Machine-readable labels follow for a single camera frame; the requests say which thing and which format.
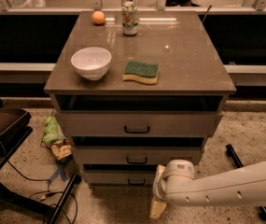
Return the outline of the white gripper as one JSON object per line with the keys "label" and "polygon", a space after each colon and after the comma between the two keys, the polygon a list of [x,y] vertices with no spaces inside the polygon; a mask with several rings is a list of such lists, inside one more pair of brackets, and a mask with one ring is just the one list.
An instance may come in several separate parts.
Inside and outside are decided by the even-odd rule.
{"label": "white gripper", "polygon": [[149,217],[157,219],[167,207],[167,203],[181,202],[183,186],[193,180],[194,165],[190,161],[172,160],[166,166],[158,165]]}

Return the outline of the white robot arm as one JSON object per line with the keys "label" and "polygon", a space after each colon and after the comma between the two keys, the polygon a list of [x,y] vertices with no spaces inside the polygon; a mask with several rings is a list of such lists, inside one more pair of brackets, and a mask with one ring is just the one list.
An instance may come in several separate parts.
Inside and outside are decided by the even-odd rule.
{"label": "white robot arm", "polygon": [[196,179],[190,161],[173,160],[157,167],[150,216],[158,218],[167,205],[264,206],[266,161]]}

